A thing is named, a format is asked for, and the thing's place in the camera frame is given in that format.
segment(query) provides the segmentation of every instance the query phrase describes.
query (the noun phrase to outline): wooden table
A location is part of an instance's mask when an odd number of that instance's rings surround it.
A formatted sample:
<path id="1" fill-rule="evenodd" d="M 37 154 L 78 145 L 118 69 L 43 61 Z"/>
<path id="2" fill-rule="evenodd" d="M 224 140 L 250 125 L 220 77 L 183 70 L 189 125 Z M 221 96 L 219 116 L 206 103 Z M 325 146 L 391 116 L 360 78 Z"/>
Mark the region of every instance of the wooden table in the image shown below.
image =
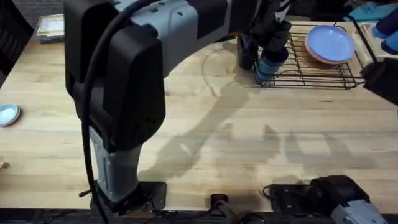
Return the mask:
<path id="1" fill-rule="evenodd" d="M 247 88 L 232 42 L 213 44 L 165 80 L 167 117 L 143 147 L 140 180 L 167 182 L 170 210 L 204 210 L 212 193 L 269 211 L 271 183 L 353 178 L 383 213 L 398 213 L 397 108 L 364 88 Z M 67 95 L 63 44 L 31 41 L 0 90 L 22 108 L 0 129 L 2 208 L 88 208 L 80 121 Z"/>

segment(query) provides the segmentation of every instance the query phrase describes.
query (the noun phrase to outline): stacked plates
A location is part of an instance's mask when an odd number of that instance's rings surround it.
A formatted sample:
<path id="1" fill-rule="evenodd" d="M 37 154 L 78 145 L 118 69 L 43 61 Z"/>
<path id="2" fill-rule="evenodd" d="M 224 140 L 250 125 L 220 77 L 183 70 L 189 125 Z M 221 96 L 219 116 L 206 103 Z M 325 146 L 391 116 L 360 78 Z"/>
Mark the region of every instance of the stacked plates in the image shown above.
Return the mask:
<path id="1" fill-rule="evenodd" d="M 338 65 L 354 56 L 355 42 L 337 26 L 320 25 L 308 33 L 305 48 L 318 61 Z"/>

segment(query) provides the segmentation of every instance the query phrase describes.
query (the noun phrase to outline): plate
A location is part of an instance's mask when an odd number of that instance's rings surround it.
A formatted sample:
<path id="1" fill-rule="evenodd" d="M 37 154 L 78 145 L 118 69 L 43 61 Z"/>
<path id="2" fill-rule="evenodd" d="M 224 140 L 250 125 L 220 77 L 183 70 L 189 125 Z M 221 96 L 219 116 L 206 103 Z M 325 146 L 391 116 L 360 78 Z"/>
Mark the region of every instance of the plate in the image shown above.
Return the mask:
<path id="1" fill-rule="evenodd" d="M 0 127 L 12 124 L 19 116 L 20 109 L 15 104 L 5 104 L 0 106 Z"/>
<path id="2" fill-rule="evenodd" d="M 319 62 L 328 64 L 328 65 L 339 65 L 339 64 L 342 64 L 342 63 L 346 63 L 346 61 L 334 62 L 334 61 L 331 61 L 331 60 L 327 60 L 327 59 L 321 58 L 321 56 L 319 56 L 319 55 L 317 55 L 316 53 L 314 53 L 314 52 L 311 50 L 311 48 L 308 46 L 308 39 L 307 39 L 307 38 L 305 39 L 305 49 L 307 50 L 307 52 L 308 52 L 314 59 L 318 60 Z"/>
<path id="3" fill-rule="evenodd" d="M 354 40 L 337 26 L 316 26 L 307 38 L 312 52 L 326 60 L 344 62 L 355 54 Z"/>

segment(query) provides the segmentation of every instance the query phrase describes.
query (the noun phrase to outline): cup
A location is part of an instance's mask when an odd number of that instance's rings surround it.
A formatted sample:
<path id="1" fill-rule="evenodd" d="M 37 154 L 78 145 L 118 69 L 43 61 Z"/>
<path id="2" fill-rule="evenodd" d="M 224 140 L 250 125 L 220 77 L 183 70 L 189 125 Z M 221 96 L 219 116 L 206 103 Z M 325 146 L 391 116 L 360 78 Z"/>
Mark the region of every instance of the cup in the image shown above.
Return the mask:
<path id="1" fill-rule="evenodd" d="M 372 28 L 372 34 L 375 37 L 386 39 L 397 30 L 398 30 L 398 8 L 392 11 L 387 17 L 380 20 Z"/>
<path id="2" fill-rule="evenodd" d="M 381 42 L 381 48 L 392 55 L 398 55 L 398 30 Z"/>
<path id="3" fill-rule="evenodd" d="M 288 57 L 289 51 L 286 47 L 282 47 L 277 52 L 267 52 L 263 50 L 257 63 L 256 83 L 258 85 L 265 85 L 275 72 L 278 72 L 279 68 L 285 63 Z"/>

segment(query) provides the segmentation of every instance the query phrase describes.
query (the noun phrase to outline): black wire rack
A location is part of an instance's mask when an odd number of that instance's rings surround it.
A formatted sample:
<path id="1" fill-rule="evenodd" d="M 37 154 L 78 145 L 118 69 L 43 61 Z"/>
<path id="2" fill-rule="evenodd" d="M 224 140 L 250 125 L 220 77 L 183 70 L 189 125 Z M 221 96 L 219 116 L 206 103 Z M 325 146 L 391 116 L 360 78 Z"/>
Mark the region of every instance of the black wire rack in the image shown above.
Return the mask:
<path id="1" fill-rule="evenodd" d="M 365 43 L 371 55 L 374 55 L 370 49 L 359 26 L 354 22 L 359 32 L 360 38 Z M 337 22 L 333 24 L 344 31 L 344 27 L 338 26 Z M 302 27 L 309 31 L 316 25 L 294 24 L 292 30 Z M 262 82 L 261 87 L 298 87 L 298 88 L 332 88 L 349 90 L 363 84 L 364 78 L 355 71 L 362 70 L 364 65 L 358 56 L 357 51 L 353 58 L 339 65 L 328 65 L 314 59 L 305 48 L 305 38 L 308 32 L 291 32 L 286 47 L 289 51 L 289 57 L 282 67 L 275 74 L 262 73 L 270 77 L 266 82 Z M 254 65 L 254 71 L 257 71 L 258 58 Z"/>

